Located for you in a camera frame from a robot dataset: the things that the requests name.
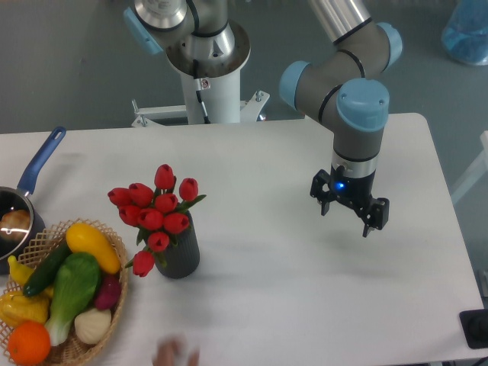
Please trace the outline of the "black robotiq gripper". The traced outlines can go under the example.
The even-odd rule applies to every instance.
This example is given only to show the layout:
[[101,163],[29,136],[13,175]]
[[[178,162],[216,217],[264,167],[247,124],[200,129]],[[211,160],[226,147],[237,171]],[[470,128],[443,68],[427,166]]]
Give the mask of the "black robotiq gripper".
[[375,173],[351,178],[342,175],[342,169],[331,169],[331,174],[320,169],[313,176],[310,196],[319,203],[322,216],[333,201],[352,209],[364,223],[362,236],[366,238],[371,231],[382,230],[389,220],[390,201],[371,194]]

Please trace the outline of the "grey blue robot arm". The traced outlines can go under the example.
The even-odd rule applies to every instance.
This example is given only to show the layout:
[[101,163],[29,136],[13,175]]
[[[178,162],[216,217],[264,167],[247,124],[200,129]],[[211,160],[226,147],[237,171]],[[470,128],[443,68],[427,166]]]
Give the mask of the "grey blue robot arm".
[[[313,177],[311,196],[323,213],[332,202],[353,210],[369,234],[384,228],[390,207],[371,193],[390,103],[377,77],[398,60],[403,43],[361,1],[312,1],[310,7],[336,52],[318,66],[290,64],[279,94],[333,135],[331,168]],[[225,1],[132,1],[124,22],[143,49],[164,53],[179,73],[190,124],[242,120],[240,71],[250,41]]]

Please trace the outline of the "person's hand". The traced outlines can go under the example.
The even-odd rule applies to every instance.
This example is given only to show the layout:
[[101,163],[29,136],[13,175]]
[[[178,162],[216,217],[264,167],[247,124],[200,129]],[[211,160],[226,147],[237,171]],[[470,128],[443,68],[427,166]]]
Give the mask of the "person's hand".
[[152,357],[153,366],[175,366],[180,360],[187,366],[198,366],[200,361],[200,351],[192,351],[188,356],[184,356],[185,342],[179,337],[170,337],[161,340],[156,349],[156,354]]

